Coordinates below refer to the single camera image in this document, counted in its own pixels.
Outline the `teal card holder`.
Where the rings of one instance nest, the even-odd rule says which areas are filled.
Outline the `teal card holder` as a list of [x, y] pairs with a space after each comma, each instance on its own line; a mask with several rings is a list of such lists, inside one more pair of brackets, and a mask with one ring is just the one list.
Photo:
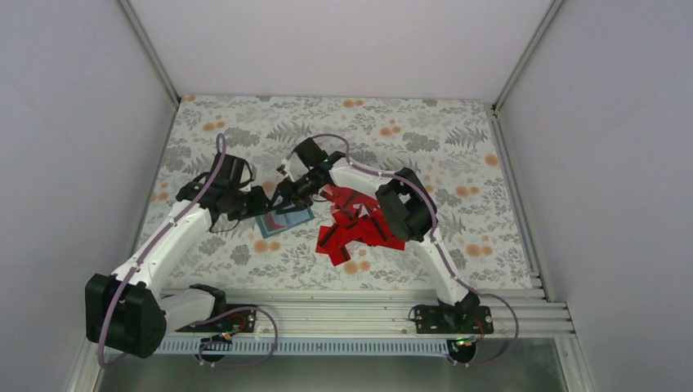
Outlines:
[[307, 208], [298, 212], [278, 214], [269, 212], [256, 217], [257, 226], [264, 239], [281, 234], [296, 226], [303, 225], [315, 218], [312, 210]]

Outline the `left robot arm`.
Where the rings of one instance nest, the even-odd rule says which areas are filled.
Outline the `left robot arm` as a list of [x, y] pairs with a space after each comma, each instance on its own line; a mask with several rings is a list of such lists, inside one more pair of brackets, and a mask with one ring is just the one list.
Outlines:
[[249, 162], [216, 154], [212, 170], [179, 190], [170, 212], [139, 250], [111, 274], [94, 274], [87, 281], [87, 339], [102, 350], [145, 359], [166, 335], [184, 327], [221, 328], [229, 309], [223, 290], [196, 283], [171, 296], [161, 291], [173, 268], [220, 216], [242, 221], [266, 211], [268, 199], [262, 187], [250, 185], [253, 179]]

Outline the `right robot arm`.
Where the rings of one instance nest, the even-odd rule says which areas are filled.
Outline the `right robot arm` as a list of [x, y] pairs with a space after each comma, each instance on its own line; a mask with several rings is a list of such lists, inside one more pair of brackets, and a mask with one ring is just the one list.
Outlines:
[[283, 180], [274, 199], [291, 203], [300, 211], [326, 185], [352, 189], [375, 198], [385, 224], [395, 238], [414, 247], [418, 259], [433, 278], [444, 325], [463, 332], [474, 321], [481, 300], [479, 292], [458, 277], [450, 254], [438, 233], [437, 210], [416, 173], [404, 167], [386, 171], [353, 159], [348, 141], [335, 134], [346, 150], [327, 154], [311, 136], [295, 146], [277, 168]]

